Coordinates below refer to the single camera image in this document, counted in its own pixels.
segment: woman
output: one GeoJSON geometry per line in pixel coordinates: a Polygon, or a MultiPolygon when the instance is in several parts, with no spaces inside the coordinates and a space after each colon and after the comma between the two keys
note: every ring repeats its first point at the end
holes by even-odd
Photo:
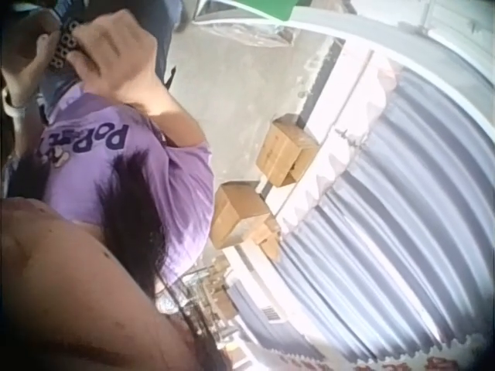
{"type": "MultiPolygon", "coordinates": [[[[29,107],[43,78],[49,123],[35,128],[36,109],[27,110],[32,134],[18,135],[23,155],[9,197],[40,199],[98,238],[150,298],[157,279],[172,284],[193,265],[213,215],[205,136],[162,82],[174,26],[167,12],[162,0],[90,2],[85,10],[74,2],[61,22],[89,22],[72,32],[80,50],[62,70],[39,73],[59,38],[46,19],[53,33],[39,41],[43,62],[29,78],[16,79],[21,63],[2,66],[8,106],[29,107]]],[[[16,120],[17,132],[26,131],[16,120]]]]}
{"type": "MultiPolygon", "coordinates": [[[[196,122],[163,90],[161,80],[154,74],[154,65],[150,62],[156,54],[156,41],[138,25],[130,13],[119,12],[99,18],[79,28],[74,35],[85,54],[72,53],[68,60],[82,78],[84,89],[100,95],[77,96],[74,92],[81,91],[82,87],[68,86],[69,90],[62,93],[60,98],[67,107],[61,107],[58,102],[56,109],[59,112],[49,115],[52,125],[42,133],[42,137],[49,142],[47,147],[55,149],[49,152],[42,143],[38,153],[33,155],[29,150],[36,143],[33,140],[36,135],[28,137],[17,148],[19,153],[26,150],[27,155],[22,158],[14,174],[11,194],[38,195],[66,215],[61,216],[34,200],[13,198],[2,201],[0,358],[3,362],[13,359],[19,365],[26,363],[28,355],[34,355],[36,367],[39,366],[38,361],[43,360],[49,369],[230,369],[230,363],[217,351],[215,341],[199,312],[192,318],[184,316],[183,321],[160,315],[136,285],[137,282],[147,289],[149,297],[154,296],[156,271],[161,269],[167,274],[167,267],[164,268],[161,261],[166,258],[164,245],[170,240],[172,243],[177,240],[177,237],[165,239],[162,225],[168,223],[169,217],[162,221],[161,209],[155,205],[155,202],[163,200],[160,197],[157,200],[155,195],[163,194],[153,188],[162,185],[162,179],[157,181],[154,177],[159,177],[166,169],[171,176],[180,175],[176,181],[165,184],[171,187],[169,191],[173,195],[178,186],[193,192],[187,201],[194,201],[202,192],[210,194],[209,180],[197,179],[196,174],[189,174],[198,162],[207,167],[205,162],[197,161],[204,152],[208,152],[203,144],[203,133],[196,122]],[[125,60],[126,64],[119,63],[120,59],[125,60]],[[117,103],[119,101],[143,110],[154,120],[154,124],[130,107],[121,106],[117,103]],[[99,117],[109,117],[115,119],[115,122],[105,120],[95,128],[99,117]],[[67,131],[77,128],[76,124],[89,127],[76,139],[84,138],[92,142],[92,148],[97,152],[93,160],[98,161],[89,163],[86,158],[78,156],[87,153],[78,151],[87,148],[87,144],[84,147],[84,141],[64,144],[64,138],[71,138],[67,131]],[[158,128],[162,129],[168,140],[166,145],[173,143],[174,149],[160,146],[161,151],[158,152],[156,143],[162,145],[158,128]],[[60,135],[57,135],[59,132],[56,129],[62,130],[60,135]],[[93,132],[92,137],[88,134],[90,131],[93,132]],[[125,141],[131,134],[137,138],[125,141]],[[63,143],[50,147],[50,142],[57,138],[63,143]],[[145,150],[141,150],[142,143],[147,144],[145,150]],[[72,220],[74,223],[68,221],[71,220],[70,208],[69,211],[64,208],[65,205],[57,198],[58,192],[53,190],[59,187],[58,190],[63,194],[78,184],[72,182],[69,176],[72,167],[69,170],[57,167],[58,162],[54,161],[57,146],[68,146],[71,150],[67,151],[71,156],[66,158],[66,163],[84,164],[84,168],[79,167],[79,172],[90,169],[85,178],[77,177],[78,182],[90,182],[89,175],[94,174],[91,167],[101,170],[93,179],[99,192],[99,198],[96,199],[101,201],[101,227],[77,218],[72,220]],[[132,150],[130,156],[127,153],[129,149],[132,150]],[[168,155],[168,160],[163,161],[161,158],[159,161],[163,152],[168,155]],[[150,155],[158,156],[154,158],[156,162],[149,159],[150,155]],[[43,156],[47,157],[46,162],[40,161],[43,156]],[[182,162],[176,162],[178,159],[182,161],[184,157],[187,168],[182,169],[182,162]],[[108,177],[106,181],[98,182],[102,174],[108,177]],[[129,212],[129,205],[137,215],[129,212]],[[109,216],[114,216],[115,221],[111,218],[108,221],[109,216]],[[144,226],[132,230],[133,223],[142,223],[144,226]],[[120,263],[128,265],[125,268],[131,276],[101,242],[113,248],[112,252],[120,263]],[[142,251],[145,256],[143,259],[138,252],[146,248],[152,252],[142,251]],[[132,254],[136,254],[135,265],[132,254]],[[22,355],[17,353],[19,344],[24,347],[22,355]]],[[[28,102],[41,73],[50,62],[57,39],[56,32],[40,38],[37,53],[31,60],[15,54],[2,54],[2,72],[10,90],[5,99],[7,104],[3,104],[2,108],[14,116],[17,139],[26,139],[21,135],[28,131],[26,129],[35,129],[29,130],[29,133],[43,129],[42,126],[32,125],[34,121],[31,120],[39,117],[36,117],[37,106],[28,102]]],[[[47,99],[47,103],[49,110],[50,99],[47,99]]],[[[210,176],[209,169],[196,170],[210,176]]],[[[208,195],[200,199],[199,203],[208,203],[208,195]]],[[[84,199],[76,192],[72,197],[84,199]]],[[[91,203],[95,198],[91,198],[91,195],[88,197],[87,204],[79,204],[82,210],[88,205],[94,206],[91,203]]],[[[179,192],[173,201],[183,201],[183,197],[183,193],[179,192]]],[[[187,216],[187,210],[187,207],[183,207],[173,209],[170,213],[173,217],[182,217],[180,221],[197,223],[194,217],[187,216]]],[[[170,250],[174,248],[177,246],[172,244],[170,250]]],[[[171,281],[174,274],[177,275],[176,269],[170,274],[171,281]]]]}

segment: cardboard box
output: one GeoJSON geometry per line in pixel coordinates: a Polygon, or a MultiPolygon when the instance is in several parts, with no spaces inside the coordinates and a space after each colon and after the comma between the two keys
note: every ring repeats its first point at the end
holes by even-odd
{"type": "Polygon", "coordinates": [[[251,183],[225,183],[215,195],[211,242],[217,249],[242,243],[246,233],[270,215],[270,209],[251,183]]]}
{"type": "Polygon", "coordinates": [[[280,261],[280,241],[276,236],[270,237],[261,243],[260,248],[271,261],[280,261]]]}
{"type": "Polygon", "coordinates": [[[276,187],[299,181],[318,152],[318,143],[288,118],[270,127],[256,165],[276,187]]]}
{"type": "Polygon", "coordinates": [[[246,240],[251,240],[259,245],[270,237],[279,238],[279,236],[280,226],[274,216],[269,216],[262,224],[247,233],[246,240]]]}

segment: wrist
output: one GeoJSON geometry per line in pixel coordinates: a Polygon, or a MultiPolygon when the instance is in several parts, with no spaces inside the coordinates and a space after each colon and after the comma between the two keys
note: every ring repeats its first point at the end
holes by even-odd
{"type": "Polygon", "coordinates": [[[166,102],[170,98],[165,85],[157,77],[145,92],[140,95],[139,101],[132,106],[146,116],[159,116],[164,111],[164,107],[167,105],[166,102]]]}

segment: plastic bag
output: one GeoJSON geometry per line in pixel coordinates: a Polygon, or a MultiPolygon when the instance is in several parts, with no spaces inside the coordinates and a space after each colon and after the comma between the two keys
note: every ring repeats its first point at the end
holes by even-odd
{"type": "MultiPolygon", "coordinates": [[[[198,15],[206,15],[231,9],[236,8],[232,5],[209,0],[200,7],[196,13],[196,17],[198,15]]],[[[292,46],[300,32],[299,29],[273,25],[247,25],[242,23],[201,25],[200,21],[198,24],[202,29],[213,33],[214,35],[223,36],[243,43],[244,45],[260,46],[264,48],[292,46]]]]}

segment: skin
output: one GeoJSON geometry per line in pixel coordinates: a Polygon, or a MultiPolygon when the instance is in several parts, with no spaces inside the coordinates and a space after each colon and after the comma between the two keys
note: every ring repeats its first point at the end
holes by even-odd
{"type": "Polygon", "coordinates": [[[50,362],[198,368],[176,323],[111,253],[43,203],[2,202],[2,282],[5,315],[50,362]]]}

